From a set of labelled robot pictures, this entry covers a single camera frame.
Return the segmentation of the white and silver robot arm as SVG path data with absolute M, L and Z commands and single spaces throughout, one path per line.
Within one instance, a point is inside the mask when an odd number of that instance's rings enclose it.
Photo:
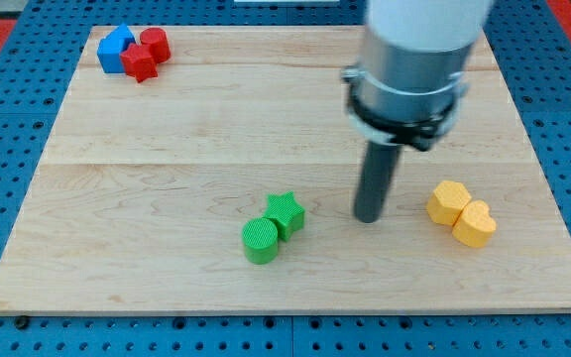
M 355 128 L 382 146 L 429 150 L 457 120 L 464 66 L 493 0 L 369 0 L 341 77 Z

